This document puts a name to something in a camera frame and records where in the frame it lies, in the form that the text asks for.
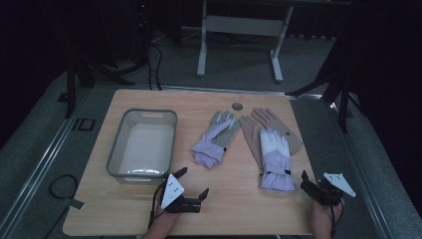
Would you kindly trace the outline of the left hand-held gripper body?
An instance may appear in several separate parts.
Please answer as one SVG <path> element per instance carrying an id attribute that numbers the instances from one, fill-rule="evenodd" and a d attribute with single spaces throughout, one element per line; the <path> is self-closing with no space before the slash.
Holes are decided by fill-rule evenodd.
<path id="1" fill-rule="evenodd" d="M 186 198 L 183 193 L 184 187 L 173 174 L 170 174 L 161 196 L 160 207 L 168 213 L 199 213 L 202 200 Z"/>

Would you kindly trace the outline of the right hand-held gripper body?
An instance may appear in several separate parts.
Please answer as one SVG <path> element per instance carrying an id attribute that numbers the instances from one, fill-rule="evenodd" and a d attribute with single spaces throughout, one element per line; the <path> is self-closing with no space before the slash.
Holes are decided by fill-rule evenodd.
<path id="1" fill-rule="evenodd" d="M 351 197 L 356 196 L 342 173 L 325 172 L 323 179 L 313 184 L 310 197 L 323 206 L 337 206 L 344 193 Z"/>

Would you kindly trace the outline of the white and purple glove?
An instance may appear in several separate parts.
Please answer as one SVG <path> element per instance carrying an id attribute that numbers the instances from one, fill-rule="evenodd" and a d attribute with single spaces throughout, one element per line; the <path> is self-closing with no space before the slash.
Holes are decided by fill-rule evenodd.
<path id="1" fill-rule="evenodd" d="M 263 176 L 261 187 L 269 191 L 296 190 L 291 173 L 291 154 L 288 141 L 273 128 L 260 131 Z"/>

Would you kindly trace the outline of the purple glove with grey palm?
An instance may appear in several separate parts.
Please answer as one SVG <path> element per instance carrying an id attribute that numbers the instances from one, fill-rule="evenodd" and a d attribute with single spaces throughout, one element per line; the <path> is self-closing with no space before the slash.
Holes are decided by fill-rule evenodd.
<path id="1" fill-rule="evenodd" d="M 233 113 L 216 112 L 201 139 L 191 148 L 194 161 L 208 169 L 220 164 L 239 127 Z"/>

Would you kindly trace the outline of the clear plastic bin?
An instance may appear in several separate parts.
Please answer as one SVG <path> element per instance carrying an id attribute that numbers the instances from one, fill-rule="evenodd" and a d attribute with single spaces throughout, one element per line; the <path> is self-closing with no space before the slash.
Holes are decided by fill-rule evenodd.
<path id="1" fill-rule="evenodd" d="M 163 179 L 171 168 L 177 121 L 172 110 L 127 110 L 107 159 L 108 174 L 127 183 Z"/>

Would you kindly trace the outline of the beige knit glove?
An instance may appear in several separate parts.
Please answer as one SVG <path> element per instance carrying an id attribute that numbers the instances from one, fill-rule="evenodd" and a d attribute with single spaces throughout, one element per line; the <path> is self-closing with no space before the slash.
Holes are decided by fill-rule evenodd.
<path id="1" fill-rule="evenodd" d="M 259 169 L 262 170 L 263 161 L 260 138 L 261 126 L 252 117 L 240 117 L 239 122 L 251 153 Z"/>
<path id="2" fill-rule="evenodd" d="M 263 127 L 271 127 L 284 136 L 289 143 L 291 154 L 295 154 L 301 149 L 302 140 L 270 109 L 253 109 L 251 117 Z"/>

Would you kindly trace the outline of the person's right hand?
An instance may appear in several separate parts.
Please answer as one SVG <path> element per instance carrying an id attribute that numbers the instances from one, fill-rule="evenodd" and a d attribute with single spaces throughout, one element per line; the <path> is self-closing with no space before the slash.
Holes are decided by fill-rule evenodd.
<path id="1" fill-rule="evenodd" d="M 311 225 L 330 225 L 335 227 L 343 214 L 345 202 L 341 200 L 336 206 L 323 206 L 312 200 Z"/>

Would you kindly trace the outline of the person's left hand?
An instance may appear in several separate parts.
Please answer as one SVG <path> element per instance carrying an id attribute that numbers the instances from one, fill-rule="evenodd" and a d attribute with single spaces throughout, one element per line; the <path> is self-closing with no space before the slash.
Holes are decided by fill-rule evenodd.
<path id="1" fill-rule="evenodd" d="M 180 213 L 168 213 L 160 207 L 161 203 L 157 202 L 153 217 L 153 225 L 173 227 L 180 217 Z"/>

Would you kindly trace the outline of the black metal stand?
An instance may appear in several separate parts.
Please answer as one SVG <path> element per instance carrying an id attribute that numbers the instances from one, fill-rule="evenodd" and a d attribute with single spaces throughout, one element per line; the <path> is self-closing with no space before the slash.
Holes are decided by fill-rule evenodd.
<path id="1" fill-rule="evenodd" d="M 343 73 L 328 73 L 325 76 L 318 75 L 316 79 L 298 90 L 288 92 L 287 96 L 299 97 L 312 89 L 327 84 L 321 99 L 327 104 L 333 104 L 339 100 L 338 124 L 344 133 L 347 133 L 346 118 L 348 110 L 348 98 L 350 93 L 351 76 Z"/>
<path id="2" fill-rule="evenodd" d="M 72 115 L 76 108 L 76 79 L 79 79 L 84 87 L 92 88 L 94 86 L 96 81 L 92 74 L 92 69 L 99 71 L 101 74 L 104 74 L 118 84 L 132 86 L 131 82 L 119 77 L 117 74 L 108 70 L 88 56 L 72 57 L 67 66 L 66 119 Z"/>

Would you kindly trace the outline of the grey tape piece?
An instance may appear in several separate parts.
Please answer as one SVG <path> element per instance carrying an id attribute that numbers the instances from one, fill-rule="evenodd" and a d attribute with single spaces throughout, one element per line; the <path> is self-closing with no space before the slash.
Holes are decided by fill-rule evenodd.
<path id="1" fill-rule="evenodd" d="M 75 208 L 75 209 L 78 209 L 78 210 L 83 210 L 84 207 L 85 207 L 84 202 L 79 201 L 79 200 L 74 199 L 74 198 L 65 198 L 62 201 L 62 204 L 67 206 L 67 207 L 72 207 L 72 208 Z"/>

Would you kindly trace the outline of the dark equipment with red light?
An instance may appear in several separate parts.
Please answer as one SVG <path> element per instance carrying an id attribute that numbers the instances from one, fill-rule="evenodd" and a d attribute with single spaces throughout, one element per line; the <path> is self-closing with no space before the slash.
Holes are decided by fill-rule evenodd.
<path id="1" fill-rule="evenodd" d="M 139 62 L 145 65 L 148 61 L 148 51 L 153 32 L 153 4 L 151 0 L 135 1 L 135 23 L 140 36 Z"/>

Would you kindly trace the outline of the metal floor rail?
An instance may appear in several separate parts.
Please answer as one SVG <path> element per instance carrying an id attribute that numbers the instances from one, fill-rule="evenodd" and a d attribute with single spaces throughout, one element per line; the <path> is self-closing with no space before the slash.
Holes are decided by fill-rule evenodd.
<path id="1" fill-rule="evenodd" d="M 338 123 L 338 103 L 329 105 L 333 119 Z M 365 202 L 368 213 L 380 239 L 392 239 L 393 233 L 387 222 L 387 201 L 383 195 L 390 182 L 383 174 L 395 173 L 389 158 L 367 117 L 354 104 L 348 106 L 347 133 L 338 125 L 349 159 L 349 166 L 359 188 L 359 196 Z"/>
<path id="2" fill-rule="evenodd" d="M 69 132 L 71 131 L 71 128 L 76 121 L 77 113 L 79 112 L 91 91 L 91 89 L 82 89 L 79 97 L 77 98 L 75 108 L 71 112 L 70 116 L 63 120 L 54 138 L 51 140 L 48 147 L 44 150 L 42 157 L 34 167 L 34 170 L 31 172 L 21 187 L 21 190 L 19 191 L 12 206 L 0 222 L 0 239 L 11 238 L 16 226 L 21 220 L 28 205 L 31 203 L 32 198 L 37 192 L 42 180 L 44 179 L 50 166 L 54 162 L 56 155 L 60 151 Z"/>
<path id="3" fill-rule="evenodd" d="M 271 92 L 271 91 L 244 91 L 244 90 L 226 90 L 226 89 L 208 89 L 208 88 L 191 88 L 191 87 L 175 87 L 175 86 L 164 86 L 161 87 L 162 91 L 173 91 L 173 92 L 196 92 L 196 93 L 230 93 L 230 94 L 253 94 L 253 95 L 271 95 L 271 96 L 285 96 L 290 100 L 314 100 L 318 101 L 322 98 L 322 95 L 318 94 L 303 94 L 298 97 L 288 96 L 283 92 Z"/>

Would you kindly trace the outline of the white metal desk frame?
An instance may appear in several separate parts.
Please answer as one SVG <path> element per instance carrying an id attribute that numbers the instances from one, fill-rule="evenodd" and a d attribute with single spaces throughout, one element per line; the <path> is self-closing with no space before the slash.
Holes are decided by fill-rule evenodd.
<path id="1" fill-rule="evenodd" d="M 208 1 L 202 0 L 201 45 L 196 72 L 198 77 L 205 76 L 207 60 L 207 33 L 216 32 L 276 37 L 278 42 L 276 47 L 269 52 L 270 60 L 275 81 L 280 83 L 284 80 L 281 64 L 279 61 L 279 55 L 294 11 L 293 6 L 288 7 L 283 20 L 209 15 L 207 12 L 207 7 Z"/>

